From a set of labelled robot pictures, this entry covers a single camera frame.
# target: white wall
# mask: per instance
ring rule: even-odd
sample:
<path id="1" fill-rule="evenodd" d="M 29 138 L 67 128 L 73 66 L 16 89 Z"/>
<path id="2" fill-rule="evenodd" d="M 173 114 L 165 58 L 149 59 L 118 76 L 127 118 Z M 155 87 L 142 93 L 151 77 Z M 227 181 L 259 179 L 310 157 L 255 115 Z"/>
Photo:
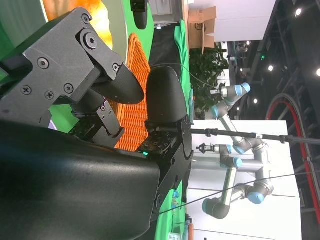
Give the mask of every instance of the white wall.
<path id="1" fill-rule="evenodd" d="M 190 9 L 216 6 L 216 42 L 262 40 L 276 0 L 194 0 Z"/>
<path id="2" fill-rule="evenodd" d="M 223 57 L 228 61 L 228 44 L 226 42 L 221 42 L 222 49 L 226 49 L 226 52 L 223 53 Z M 230 86 L 230 74 L 229 69 L 223 70 L 224 74 L 218 76 L 218 87 L 221 83 L 225 83 L 225 86 Z"/>
<path id="3" fill-rule="evenodd" d="M 287 123 L 285 121 L 233 121 L 239 132 L 257 132 L 259 134 L 287 135 Z M 219 129 L 224 130 L 223 125 L 217 120 L 194 121 L 193 129 Z M 269 161 L 271 176 L 282 176 L 294 173 L 291 160 L 290 146 L 277 141 L 265 141 L 269 145 Z M 195 151 L 194 159 L 210 161 L 219 158 L 218 154 L 202 154 L 196 149 L 199 145 L 229 144 L 232 140 L 228 136 L 192 135 L 192 149 Z M 245 155 L 238 155 L 235 151 L 232 156 L 243 159 L 253 159 L 252 151 Z M 226 171 L 192 169 L 189 179 L 187 199 L 188 202 L 197 200 L 223 189 Z M 235 183 L 254 181 L 254 174 L 238 172 Z M 196 240 L 301 240 L 301 213 L 300 197 L 296 178 L 294 176 L 276 178 L 271 180 L 274 185 L 272 195 L 260 204 L 255 205 L 244 199 L 231 205 L 228 216 L 223 220 L 217 220 L 202 211 L 203 200 L 190 204 L 187 213 L 193 219 Z"/>

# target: silver robotic arm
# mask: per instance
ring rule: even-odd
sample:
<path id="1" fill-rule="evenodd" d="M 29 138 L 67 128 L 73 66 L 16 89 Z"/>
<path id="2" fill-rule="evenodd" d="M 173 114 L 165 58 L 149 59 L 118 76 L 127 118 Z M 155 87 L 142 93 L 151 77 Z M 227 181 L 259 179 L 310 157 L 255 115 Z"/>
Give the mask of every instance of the silver robotic arm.
<path id="1" fill-rule="evenodd" d="M 228 116 L 228 111 L 250 90 L 251 88 L 247 83 L 221 89 L 221 95 L 224 99 L 213 106 L 212 112 L 214 117 L 222 122 L 226 130 L 237 132 L 236 127 Z M 270 178 L 268 145 L 259 138 L 238 136 L 232 136 L 231 138 L 233 140 L 233 148 L 237 153 L 242 155 L 252 149 L 254 160 L 230 157 L 231 146 L 229 145 L 210 147 L 212 152 L 220 154 L 220 167 L 227 168 L 222 196 L 220 198 L 207 198 L 202 204 L 203 211 L 216 219 L 224 219 L 228 215 L 230 205 L 233 202 L 248 198 L 254 204 L 261 204 L 274 190 L 271 181 L 267 179 Z M 266 180 L 258 180 L 253 186 L 240 184 L 233 190 L 229 189 L 235 185 L 237 171 L 255 173 L 257 180 Z"/>

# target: black rod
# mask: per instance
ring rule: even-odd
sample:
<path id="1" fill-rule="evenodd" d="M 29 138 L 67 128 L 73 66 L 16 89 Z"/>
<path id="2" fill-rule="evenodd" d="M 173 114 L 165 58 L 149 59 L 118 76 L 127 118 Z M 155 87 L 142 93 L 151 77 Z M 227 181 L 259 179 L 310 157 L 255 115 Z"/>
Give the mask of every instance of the black rod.
<path id="1" fill-rule="evenodd" d="M 311 145 L 320 145 L 320 139 L 314 138 L 303 138 L 297 136 L 275 136 L 268 134 L 256 134 L 256 133 L 248 133 L 248 132 L 240 132 L 240 131 L 226 131 L 226 130 L 218 130 L 218 129 L 191 129 L 192 134 L 203 134 L 203 135 L 221 135 L 221 136 L 230 136 L 230 137 L 242 137 L 248 139 L 265 139 L 265 140 L 273 140 L 279 142 L 287 142 L 287 143 L 303 143 L 303 144 L 311 144 Z"/>

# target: black metal structure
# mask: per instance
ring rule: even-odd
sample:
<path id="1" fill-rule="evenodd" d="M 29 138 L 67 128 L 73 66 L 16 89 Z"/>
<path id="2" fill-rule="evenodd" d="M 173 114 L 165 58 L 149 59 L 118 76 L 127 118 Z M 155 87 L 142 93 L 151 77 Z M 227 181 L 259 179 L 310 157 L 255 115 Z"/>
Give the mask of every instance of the black metal structure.
<path id="1" fill-rule="evenodd" d="M 300 15 L 295 15 L 297 9 L 301 9 Z M 276 1 L 263 40 L 251 42 L 245 62 L 245 68 L 251 69 L 248 83 L 258 84 L 251 85 L 251 92 L 233 115 L 241 120 L 285 120 L 290 135 L 320 139 L 319 38 L 318 0 Z M 306 161 L 314 170 L 320 168 L 317 146 L 290 146 L 296 172 L 306 171 Z M 312 176 L 313 184 L 306 176 L 297 177 L 305 204 L 301 207 L 303 239 L 319 238 L 319 179 L 318 173 Z"/>
<path id="2" fill-rule="evenodd" d="M 131 11 L 133 12 L 134 23 L 140 30 L 144 30 L 148 23 L 148 1 L 149 0 L 130 0 Z"/>

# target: orange woven basket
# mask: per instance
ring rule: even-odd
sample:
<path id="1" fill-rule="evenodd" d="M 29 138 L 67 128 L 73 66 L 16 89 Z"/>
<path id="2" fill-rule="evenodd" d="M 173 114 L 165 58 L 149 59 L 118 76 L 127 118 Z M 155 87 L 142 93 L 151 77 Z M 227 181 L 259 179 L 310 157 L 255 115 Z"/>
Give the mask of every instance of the orange woven basket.
<path id="1" fill-rule="evenodd" d="M 127 65 L 138 79 L 146 96 L 147 80 L 151 68 L 139 37 L 135 33 L 129 38 Z M 145 127 L 145 121 L 148 118 L 146 97 L 139 104 L 117 104 L 114 110 L 120 125 L 125 128 L 124 135 L 115 147 L 127 151 L 137 150 L 148 137 Z"/>

